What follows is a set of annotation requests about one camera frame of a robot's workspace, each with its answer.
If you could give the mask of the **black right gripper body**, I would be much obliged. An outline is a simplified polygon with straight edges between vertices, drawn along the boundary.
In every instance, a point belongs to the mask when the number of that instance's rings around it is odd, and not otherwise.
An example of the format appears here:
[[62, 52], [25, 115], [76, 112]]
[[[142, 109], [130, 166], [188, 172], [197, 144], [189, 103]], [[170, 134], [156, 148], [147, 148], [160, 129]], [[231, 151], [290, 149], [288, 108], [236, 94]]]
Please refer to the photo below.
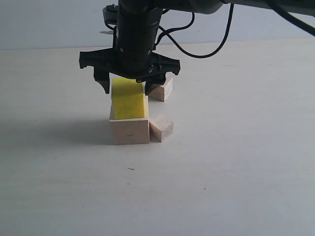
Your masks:
[[149, 0], [121, 0], [116, 5], [112, 48], [80, 52], [80, 68], [91, 66], [138, 82], [167, 72], [177, 75], [179, 60], [154, 53], [163, 9]]

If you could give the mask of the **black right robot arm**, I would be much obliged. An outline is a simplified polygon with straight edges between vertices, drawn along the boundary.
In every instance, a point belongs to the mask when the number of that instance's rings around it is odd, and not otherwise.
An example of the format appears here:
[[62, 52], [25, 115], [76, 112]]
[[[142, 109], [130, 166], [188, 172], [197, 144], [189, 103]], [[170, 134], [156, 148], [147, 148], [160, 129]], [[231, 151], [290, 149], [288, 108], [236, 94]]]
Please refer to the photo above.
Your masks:
[[112, 30], [111, 48], [81, 52], [80, 68], [92, 67], [94, 79], [109, 92], [110, 74], [145, 83], [145, 93], [163, 85], [168, 72], [178, 75], [180, 62], [155, 53], [156, 46], [171, 30], [160, 26], [170, 10], [192, 15], [212, 14], [224, 0], [121, 0], [103, 9], [105, 25]]

